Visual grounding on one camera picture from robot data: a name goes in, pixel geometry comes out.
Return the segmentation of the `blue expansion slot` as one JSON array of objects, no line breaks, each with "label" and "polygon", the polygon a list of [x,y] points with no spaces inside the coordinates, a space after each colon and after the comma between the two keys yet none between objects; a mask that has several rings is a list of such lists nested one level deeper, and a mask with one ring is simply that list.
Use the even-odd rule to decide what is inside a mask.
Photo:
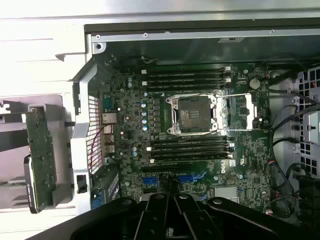
[{"label": "blue expansion slot", "polygon": [[173,174],[173,173],[161,173],[158,176],[145,176],[142,178],[142,183],[144,185],[158,185],[160,180],[171,180],[179,187],[184,184],[197,183],[198,180],[203,179],[206,176],[207,172],[203,171],[200,174],[191,173],[191,174]]}]

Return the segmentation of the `silver chipset heatsink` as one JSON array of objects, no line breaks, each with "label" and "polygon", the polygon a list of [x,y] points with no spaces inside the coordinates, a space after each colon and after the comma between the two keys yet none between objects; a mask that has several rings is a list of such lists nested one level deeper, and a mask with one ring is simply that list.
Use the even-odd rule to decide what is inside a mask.
[{"label": "silver chipset heatsink", "polygon": [[236,186],[217,186],[214,188],[214,196],[221,197],[239,203],[239,197]]}]

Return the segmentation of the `black expansion slot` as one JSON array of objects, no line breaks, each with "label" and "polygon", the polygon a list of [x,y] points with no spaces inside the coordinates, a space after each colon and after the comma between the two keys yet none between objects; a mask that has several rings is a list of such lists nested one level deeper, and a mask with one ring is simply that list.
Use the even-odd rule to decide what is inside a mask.
[{"label": "black expansion slot", "polygon": [[191,163],[152,164],[140,168],[142,173],[186,171],[192,168]]}]

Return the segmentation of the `green motherboard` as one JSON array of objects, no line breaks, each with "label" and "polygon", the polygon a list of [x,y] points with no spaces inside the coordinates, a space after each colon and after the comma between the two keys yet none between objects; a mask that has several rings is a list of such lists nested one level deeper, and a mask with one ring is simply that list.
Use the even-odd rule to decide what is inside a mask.
[{"label": "green motherboard", "polygon": [[[249,86],[260,80],[260,88]],[[239,204],[259,212],[271,209],[269,73],[255,63],[125,66],[116,68],[101,90],[103,148],[119,165],[120,193],[140,200],[172,180],[145,185],[143,177],[201,174],[196,183],[178,186],[201,202],[215,197],[215,187],[235,186]],[[201,136],[167,133],[171,124],[167,97],[208,93],[215,96],[252,94],[257,106],[254,130],[217,130]],[[184,171],[148,172],[141,167],[192,164]]]}]

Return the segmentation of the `CPU socket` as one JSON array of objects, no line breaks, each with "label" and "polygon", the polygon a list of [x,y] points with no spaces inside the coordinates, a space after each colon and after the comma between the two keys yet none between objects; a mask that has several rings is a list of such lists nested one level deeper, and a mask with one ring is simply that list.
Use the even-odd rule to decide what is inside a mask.
[{"label": "CPU socket", "polygon": [[166,132],[178,137],[204,136],[218,131],[216,97],[209,93],[177,94],[165,99],[171,124]]}]

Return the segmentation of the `open black PC case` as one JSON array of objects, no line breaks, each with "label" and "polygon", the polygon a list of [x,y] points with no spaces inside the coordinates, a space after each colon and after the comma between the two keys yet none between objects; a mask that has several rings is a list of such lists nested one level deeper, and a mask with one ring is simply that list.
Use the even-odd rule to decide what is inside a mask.
[{"label": "open black PC case", "polygon": [[103,147],[102,89],[116,68],[195,64],[248,64],[269,74],[271,208],[260,212],[292,224],[313,224],[318,207],[307,194],[320,176],[300,162],[300,117],[320,102],[295,90],[298,74],[320,67],[320,16],[241,20],[166,20],[89,24],[84,28],[89,61],[73,78],[75,123],[70,140],[75,198],[81,213],[119,197],[146,201],[158,192],[182,193],[177,184],[122,196],[120,167]]}]

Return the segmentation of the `silver socket cover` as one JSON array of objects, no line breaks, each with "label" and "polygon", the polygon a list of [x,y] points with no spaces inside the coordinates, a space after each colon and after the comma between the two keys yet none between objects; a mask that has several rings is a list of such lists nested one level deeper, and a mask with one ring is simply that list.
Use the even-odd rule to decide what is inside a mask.
[{"label": "silver socket cover", "polygon": [[251,93],[217,95],[215,119],[219,130],[252,131],[258,108]]}]

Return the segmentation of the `silver disk bay cage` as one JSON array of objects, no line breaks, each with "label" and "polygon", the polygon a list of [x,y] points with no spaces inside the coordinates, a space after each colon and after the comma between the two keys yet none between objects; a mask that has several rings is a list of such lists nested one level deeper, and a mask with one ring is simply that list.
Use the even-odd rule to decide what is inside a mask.
[{"label": "silver disk bay cage", "polygon": [[[294,88],[299,94],[320,102],[320,66],[300,72]],[[320,110],[300,117],[299,153],[302,168],[320,176]]]}]

